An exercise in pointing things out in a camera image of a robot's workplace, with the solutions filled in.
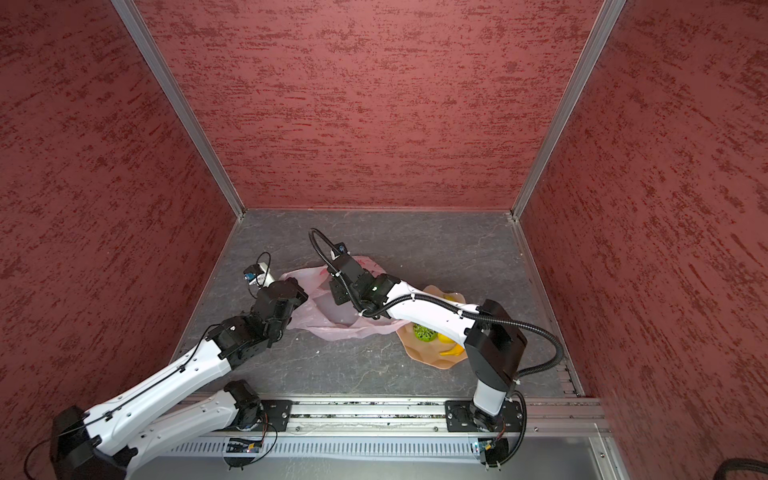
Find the aluminium corner post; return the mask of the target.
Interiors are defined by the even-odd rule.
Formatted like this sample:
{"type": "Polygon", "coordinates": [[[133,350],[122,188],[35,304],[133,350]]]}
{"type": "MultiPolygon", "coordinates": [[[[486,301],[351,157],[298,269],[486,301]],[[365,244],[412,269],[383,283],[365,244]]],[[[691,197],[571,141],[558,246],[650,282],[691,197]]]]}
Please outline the aluminium corner post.
{"type": "Polygon", "coordinates": [[[247,208],[226,173],[191,105],[185,98],[136,3],[128,0],[112,0],[111,4],[200,154],[220,192],[234,212],[236,220],[240,222],[245,216],[247,208]]]}
{"type": "Polygon", "coordinates": [[[581,94],[625,5],[625,0],[605,0],[602,3],[593,27],[567,82],[561,100],[552,117],[550,126],[548,127],[540,148],[534,158],[529,174],[510,211],[511,219],[513,221],[519,222],[522,218],[524,210],[546,169],[550,157],[578,104],[581,94]]]}

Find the right aluminium corner post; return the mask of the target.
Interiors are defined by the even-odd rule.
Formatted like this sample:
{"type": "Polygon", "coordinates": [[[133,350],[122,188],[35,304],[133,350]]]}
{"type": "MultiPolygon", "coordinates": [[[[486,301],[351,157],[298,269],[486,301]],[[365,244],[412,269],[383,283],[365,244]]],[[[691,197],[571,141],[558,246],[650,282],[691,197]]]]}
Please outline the right aluminium corner post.
{"type": "Polygon", "coordinates": [[[534,158],[529,174],[510,211],[511,219],[513,221],[519,222],[522,218],[524,210],[546,169],[550,157],[578,104],[581,94],[625,5],[625,0],[605,0],[602,3],[593,27],[567,82],[561,100],[552,117],[550,126],[548,127],[540,148],[534,158]]]}

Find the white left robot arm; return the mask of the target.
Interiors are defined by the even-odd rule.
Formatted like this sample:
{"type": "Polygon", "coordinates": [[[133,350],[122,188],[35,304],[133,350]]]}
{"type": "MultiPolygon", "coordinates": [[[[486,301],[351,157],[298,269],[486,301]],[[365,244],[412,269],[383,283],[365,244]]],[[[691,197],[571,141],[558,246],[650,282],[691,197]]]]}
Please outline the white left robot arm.
{"type": "Polygon", "coordinates": [[[73,406],[58,414],[50,443],[56,477],[124,479],[159,454],[212,431],[267,432],[262,401],[244,380],[191,406],[178,405],[279,341],[307,299],[296,279],[273,281],[258,290],[249,312],[209,326],[164,369],[87,410],[73,406]]]}

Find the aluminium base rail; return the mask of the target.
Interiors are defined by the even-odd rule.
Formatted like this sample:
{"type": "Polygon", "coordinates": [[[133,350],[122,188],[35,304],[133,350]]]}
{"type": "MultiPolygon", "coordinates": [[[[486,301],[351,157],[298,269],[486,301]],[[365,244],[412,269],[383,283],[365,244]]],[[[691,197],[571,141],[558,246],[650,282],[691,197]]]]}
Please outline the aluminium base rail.
{"type": "Polygon", "coordinates": [[[157,457],[136,479],[626,479],[601,403],[528,398],[521,449],[500,467],[480,462],[479,432],[451,432],[442,398],[295,397],[284,431],[255,461],[230,467],[231,433],[157,457]]]}

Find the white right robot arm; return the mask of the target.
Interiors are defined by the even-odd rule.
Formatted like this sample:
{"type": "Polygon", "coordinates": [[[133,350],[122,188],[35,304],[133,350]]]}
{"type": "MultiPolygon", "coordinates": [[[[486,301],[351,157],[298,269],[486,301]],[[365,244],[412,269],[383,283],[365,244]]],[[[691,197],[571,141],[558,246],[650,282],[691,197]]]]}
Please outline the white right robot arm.
{"type": "Polygon", "coordinates": [[[527,338],[510,324],[511,318],[500,304],[492,300],[481,305],[449,301],[395,276],[375,276],[347,253],[334,254],[327,266],[336,300],[350,301],[361,316],[405,320],[462,347],[477,379],[468,415],[479,430],[497,430],[527,347],[527,338]]]}

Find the pink wavy bowl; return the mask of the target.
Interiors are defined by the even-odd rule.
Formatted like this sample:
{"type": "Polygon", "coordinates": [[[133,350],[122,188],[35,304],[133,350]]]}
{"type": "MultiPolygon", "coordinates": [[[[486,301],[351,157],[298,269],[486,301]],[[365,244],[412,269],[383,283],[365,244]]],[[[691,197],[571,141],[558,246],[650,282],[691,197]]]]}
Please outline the pink wavy bowl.
{"type": "Polygon", "coordinates": [[[397,319],[416,320],[416,323],[409,322],[408,325],[397,330],[397,336],[406,354],[412,360],[439,370],[448,370],[468,359],[466,351],[459,357],[441,357],[439,353],[449,350],[454,344],[443,344],[437,339],[425,343],[417,340],[412,330],[412,325],[418,324],[432,329],[438,334],[448,336],[453,340],[456,335],[461,336],[462,328],[468,325],[467,318],[459,319],[456,313],[428,301],[413,299],[413,295],[421,294],[438,298],[451,306],[464,304],[465,298],[463,295],[445,293],[433,285],[428,286],[424,292],[418,291],[415,287],[407,287],[403,291],[399,291],[398,294],[403,294],[406,300],[396,305],[390,310],[390,313],[397,314],[397,319]]]}

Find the yellow fake banana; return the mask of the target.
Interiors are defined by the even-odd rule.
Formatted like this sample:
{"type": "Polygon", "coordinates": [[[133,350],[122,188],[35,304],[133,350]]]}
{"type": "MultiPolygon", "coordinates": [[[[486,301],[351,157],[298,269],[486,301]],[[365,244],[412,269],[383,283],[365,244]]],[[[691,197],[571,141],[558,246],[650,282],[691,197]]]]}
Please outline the yellow fake banana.
{"type": "Polygon", "coordinates": [[[465,349],[459,345],[454,344],[449,350],[442,351],[439,353],[441,357],[459,357],[463,355],[465,352],[465,349]]]}

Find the green fake fruit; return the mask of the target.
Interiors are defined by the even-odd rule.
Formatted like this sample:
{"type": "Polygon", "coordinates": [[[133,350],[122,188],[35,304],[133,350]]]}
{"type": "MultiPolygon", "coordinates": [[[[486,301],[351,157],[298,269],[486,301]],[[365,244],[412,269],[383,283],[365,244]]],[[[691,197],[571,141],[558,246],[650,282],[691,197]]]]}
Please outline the green fake fruit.
{"type": "Polygon", "coordinates": [[[438,333],[422,325],[413,324],[412,330],[414,337],[422,342],[429,343],[438,338],[438,333]]]}

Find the left aluminium corner post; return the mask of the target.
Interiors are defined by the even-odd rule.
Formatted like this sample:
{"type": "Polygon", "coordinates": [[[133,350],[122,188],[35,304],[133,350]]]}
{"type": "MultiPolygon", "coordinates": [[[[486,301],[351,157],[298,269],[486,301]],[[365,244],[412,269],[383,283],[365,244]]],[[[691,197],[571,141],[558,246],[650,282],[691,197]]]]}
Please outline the left aluminium corner post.
{"type": "Polygon", "coordinates": [[[111,4],[200,154],[220,192],[234,212],[236,220],[240,222],[245,216],[247,208],[226,173],[191,105],[185,98],[136,3],[128,0],[112,0],[111,4]]]}

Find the pink plastic bag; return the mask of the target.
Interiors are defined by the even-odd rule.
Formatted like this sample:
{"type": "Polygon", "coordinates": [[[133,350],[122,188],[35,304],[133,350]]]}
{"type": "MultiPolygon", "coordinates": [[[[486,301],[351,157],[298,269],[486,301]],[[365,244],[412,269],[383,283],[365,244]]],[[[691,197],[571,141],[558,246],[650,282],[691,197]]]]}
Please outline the pink plastic bag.
{"type": "Polygon", "coordinates": [[[295,278],[308,295],[308,300],[293,312],[288,330],[304,330],[326,341],[340,341],[388,335],[409,324],[407,320],[361,317],[351,302],[337,305],[325,267],[298,269],[280,277],[288,278],[295,278]]]}

